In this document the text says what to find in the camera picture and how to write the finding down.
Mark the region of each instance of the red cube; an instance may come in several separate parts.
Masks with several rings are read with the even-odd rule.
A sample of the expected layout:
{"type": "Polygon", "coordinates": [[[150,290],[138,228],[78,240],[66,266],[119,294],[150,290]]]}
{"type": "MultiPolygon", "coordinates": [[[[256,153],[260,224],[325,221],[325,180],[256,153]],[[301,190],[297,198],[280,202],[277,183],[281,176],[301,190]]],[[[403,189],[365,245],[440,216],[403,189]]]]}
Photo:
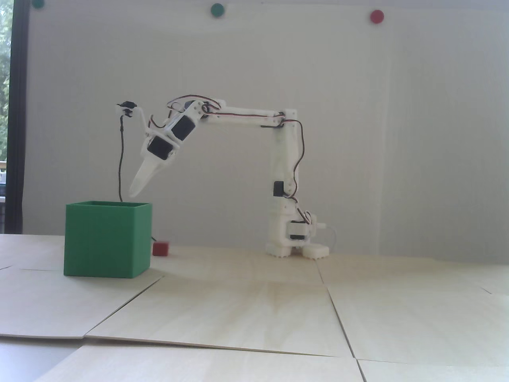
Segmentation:
{"type": "Polygon", "coordinates": [[[168,256],[169,241],[155,241],[152,244],[152,256],[168,256]]]}

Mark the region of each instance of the white wall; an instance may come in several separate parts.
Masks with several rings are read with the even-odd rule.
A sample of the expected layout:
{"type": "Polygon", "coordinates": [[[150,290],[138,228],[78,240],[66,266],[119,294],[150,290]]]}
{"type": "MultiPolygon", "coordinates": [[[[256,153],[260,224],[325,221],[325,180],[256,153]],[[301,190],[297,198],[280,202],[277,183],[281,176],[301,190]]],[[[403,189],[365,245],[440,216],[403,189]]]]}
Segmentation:
{"type": "MultiPolygon", "coordinates": [[[[198,93],[298,109],[301,205],[337,227],[338,251],[376,251],[390,23],[371,25],[368,8],[228,5],[216,20],[210,5],[103,3],[54,0],[31,13],[26,233],[62,234],[66,203],[116,200],[117,102],[161,120],[171,98],[198,93]]],[[[142,140],[126,122],[124,194],[142,140]]],[[[190,137],[137,198],[154,203],[154,236],[262,248],[270,140],[240,126],[190,137]]]]}
{"type": "Polygon", "coordinates": [[[509,15],[395,11],[381,254],[509,261],[509,15]]]}
{"type": "MultiPolygon", "coordinates": [[[[168,100],[198,93],[298,109],[299,199],[337,227],[337,252],[509,262],[507,14],[384,8],[375,26],[371,7],[229,4],[215,20],[208,6],[52,0],[32,11],[26,233],[63,234],[66,203],[116,200],[117,102],[161,120],[168,100]]],[[[125,194],[142,139],[126,123],[125,194]]],[[[261,248],[269,148],[265,130],[194,134],[137,198],[154,203],[154,235],[261,248]]]]}

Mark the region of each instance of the red dot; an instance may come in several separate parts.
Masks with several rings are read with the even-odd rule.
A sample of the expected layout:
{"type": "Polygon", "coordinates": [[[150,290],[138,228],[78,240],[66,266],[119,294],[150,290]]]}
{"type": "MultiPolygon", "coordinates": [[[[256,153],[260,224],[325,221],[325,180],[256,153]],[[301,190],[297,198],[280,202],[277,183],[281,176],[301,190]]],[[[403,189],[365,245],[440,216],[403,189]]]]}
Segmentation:
{"type": "Polygon", "coordinates": [[[377,9],[376,11],[371,12],[370,19],[373,24],[380,24],[383,21],[384,14],[381,10],[377,9]]]}

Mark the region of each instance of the tree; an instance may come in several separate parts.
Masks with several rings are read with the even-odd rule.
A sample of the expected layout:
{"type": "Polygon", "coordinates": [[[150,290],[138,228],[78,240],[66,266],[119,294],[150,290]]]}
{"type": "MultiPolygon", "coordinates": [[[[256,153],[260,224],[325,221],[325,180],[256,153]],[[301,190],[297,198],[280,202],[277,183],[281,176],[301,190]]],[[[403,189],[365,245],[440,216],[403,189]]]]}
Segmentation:
{"type": "Polygon", "coordinates": [[[0,0],[0,160],[7,160],[7,120],[14,0],[0,0]]]}

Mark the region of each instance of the wire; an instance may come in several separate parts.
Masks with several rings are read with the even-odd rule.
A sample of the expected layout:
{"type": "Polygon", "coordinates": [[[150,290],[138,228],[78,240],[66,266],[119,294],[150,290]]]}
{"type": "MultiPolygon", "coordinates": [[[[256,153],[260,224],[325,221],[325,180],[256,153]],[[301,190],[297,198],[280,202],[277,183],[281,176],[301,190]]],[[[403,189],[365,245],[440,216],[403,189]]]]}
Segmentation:
{"type": "Polygon", "coordinates": [[[302,127],[302,123],[296,119],[285,119],[283,120],[283,124],[287,122],[297,122],[300,125],[300,139],[302,141],[302,153],[300,154],[299,159],[295,163],[295,166],[293,166],[293,182],[295,183],[295,190],[293,190],[292,194],[287,196],[287,198],[291,198],[297,193],[298,183],[297,183],[297,177],[295,175],[297,171],[297,167],[299,166],[299,163],[302,161],[302,158],[304,158],[304,153],[306,151],[306,146],[304,144],[304,128],[302,127]]]}
{"type": "Polygon", "coordinates": [[[179,99],[184,99],[184,98],[198,98],[198,99],[204,99],[206,101],[209,101],[211,102],[210,106],[216,110],[219,110],[221,109],[221,105],[219,104],[219,102],[217,102],[216,100],[212,99],[212,98],[209,98],[209,97],[204,97],[204,96],[200,96],[200,95],[195,95],[195,94],[188,94],[188,95],[185,95],[185,96],[180,96],[180,97],[177,97],[177,98],[174,98],[172,99],[170,102],[168,102],[166,104],[166,106],[168,108],[172,108],[173,104],[175,103],[175,101],[179,100],[179,99]]]}
{"type": "MultiPolygon", "coordinates": [[[[124,160],[124,116],[120,116],[120,140],[122,142],[122,149],[120,151],[120,161],[119,161],[119,199],[121,202],[124,201],[122,199],[122,162],[124,160]]],[[[157,241],[154,236],[150,236],[153,241],[157,241]]]]}
{"type": "Polygon", "coordinates": [[[225,116],[225,117],[261,117],[261,118],[284,118],[284,114],[277,114],[275,116],[265,116],[263,114],[238,114],[238,113],[211,113],[207,110],[206,105],[202,105],[203,112],[208,116],[225,116]]]}
{"type": "Polygon", "coordinates": [[[295,197],[295,194],[297,193],[297,189],[299,187],[298,182],[297,182],[297,174],[296,174],[297,173],[297,168],[299,167],[300,162],[304,158],[304,153],[306,151],[306,147],[305,147],[305,143],[304,143],[304,127],[302,126],[302,122],[300,122],[299,120],[296,120],[296,119],[285,119],[285,115],[283,113],[280,113],[280,114],[277,114],[277,115],[271,117],[271,116],[266,116],[266,115],[261,115],[261,114],[238,114],[238,113],[216,113],[216,112],[211,112],[211,111],[209,111],[209,107],[211,107],[211,108],[213,108],[215,110],[219,110],[221,108],[221,105],[217,101],[213,100],[212,98],[198,96],[198,95],[182,96],[182,97],[175,98],[175,99],[171,100],[170,102],[168,102],[166,104],[166,106],[170,109],[170,114],[171,114],[172,111],[177,111],[177,112],[180,112],[180,113],[182,112],[181,110],[175,109],[173,107],[173,105],[174,105],[174,103],[178,103],[178,102],[176,102],[177,100],[183,99],[183,98],[198,98],[198,99],[205,99],[205,100],[207,100],[209,102],[213,102],[215,105],[213,105],[211,103],[207,103],[207,104],[203,104],[202,105],[203,113],[205,115],[208,115],[208,116],[215,115],[215,116],[224,116],[224,117],[282,118],[281,125],[283,125],[285,123],[288,123],[288,122],[298,123],[300,125],[300,139],[301,139],[301,142],[302,142],[302,152],[300,154],[299,159],[297,159],[297,162],[293,166],[293,182],[295,184],[295,189],[293,190],[291,195],[285,196],[285,198],[292,199],[293,201],[295,201],[296,209],[297,209],[297,212],[299,213],[299,215],[304,219],[304,221],[306,221],[306,223],[308,223],[308,224],[312,223],[312,218],[311,218],[310,212],[309,211],[302,212],[302,210],[298,206],[299,202],[298,202],[297,198],[295,197]]]}
{"type": "Polygon", "coordinates": [[[162,129],[164,126],[159,126],[157,123],[154,122],[154,115],[151,114],[150,115],[150,118],[149,118],[149,127],[150,127],[150,123],[152,122],[152,124],[157,127],[158,129],[162,129]]]}
{"type": "Polygon", "coordinates": [[[336,231],[335,227],[327,226],[327,228],[330,229],[332,231],[332,233],[334,234],[334,243],[332,244],[332,247],[330,247],[330,251],[333,252],[334,247],[336,246],[336,241],[337,241],[337,231],[336,231]]]}

